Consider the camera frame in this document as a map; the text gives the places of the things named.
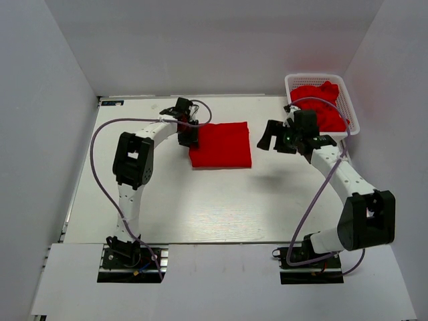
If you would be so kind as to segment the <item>red t shirt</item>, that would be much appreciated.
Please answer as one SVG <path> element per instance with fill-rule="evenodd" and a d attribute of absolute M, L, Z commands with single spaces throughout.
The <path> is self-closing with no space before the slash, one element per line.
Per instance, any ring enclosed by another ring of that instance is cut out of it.
<path fill-rule="evenodd" d="M 250 169 L 247 122 L 207 124 L 199 129 L 199 145 L 189 149 L 194 169 Z"/>

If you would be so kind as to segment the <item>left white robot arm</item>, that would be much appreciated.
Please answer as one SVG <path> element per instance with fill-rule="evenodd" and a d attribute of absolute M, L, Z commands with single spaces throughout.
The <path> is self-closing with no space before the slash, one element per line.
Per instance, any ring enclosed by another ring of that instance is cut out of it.
<path fill-rule="evenodd" d="M 123 132 L 118 140 L 112 172 L 118 184 L 116 231 L 107 238 L 110 249 L 128 267 L 140 262 L 139 217 L 142 192 L 154 171 L 154 150 L 170 136 L 187 148 L 198 147 L 199 121 L 194 100 L 178 98 L 160 112 L 160 119 L 138 132 Z"/>

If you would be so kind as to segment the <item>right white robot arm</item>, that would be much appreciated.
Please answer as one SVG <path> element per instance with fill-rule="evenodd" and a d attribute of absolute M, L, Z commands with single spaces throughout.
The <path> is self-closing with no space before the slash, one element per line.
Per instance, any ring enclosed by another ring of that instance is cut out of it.
<path fill-rule="evenodd" d="M 395 196 L 390 191 L 378 190 L 360 176 L 346 159 L 346 151 L 331 136 L 320 133 L 315 111 L 292 106 L 285 121 L 268 120 L 257 147 L 298 153 L 325 178 L 301 218 L 293 242 L 327 185 L 343 204 L 336 227 L 306 235 L 298 249 L 293 242 L 290 244 L 287 266 L 316 267 L 341 251 L 386 245 L 395 240 Z"/>

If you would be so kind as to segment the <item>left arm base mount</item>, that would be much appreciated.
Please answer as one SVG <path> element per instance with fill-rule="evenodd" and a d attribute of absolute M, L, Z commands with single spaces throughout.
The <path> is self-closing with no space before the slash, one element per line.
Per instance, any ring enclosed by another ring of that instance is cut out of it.
<path fill-rule="evenodd" d="M 151 249 L 137 241 L 107 237 L 102 250 L 97 282 L 101 284 L 159 284 L 167 271 L 169 249 Z"/>

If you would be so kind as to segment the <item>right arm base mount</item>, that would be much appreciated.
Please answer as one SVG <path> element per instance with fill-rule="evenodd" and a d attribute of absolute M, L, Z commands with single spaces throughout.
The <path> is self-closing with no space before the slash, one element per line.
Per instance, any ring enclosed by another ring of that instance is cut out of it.
<path fill-rule="evenodd" d="M 279 262 L 281 285 L 343 284 L 342 265 L 338 255 L 310 264 L 291 266 L 286 261 L 288 247 L 277 247 L 272 257 Z"/>

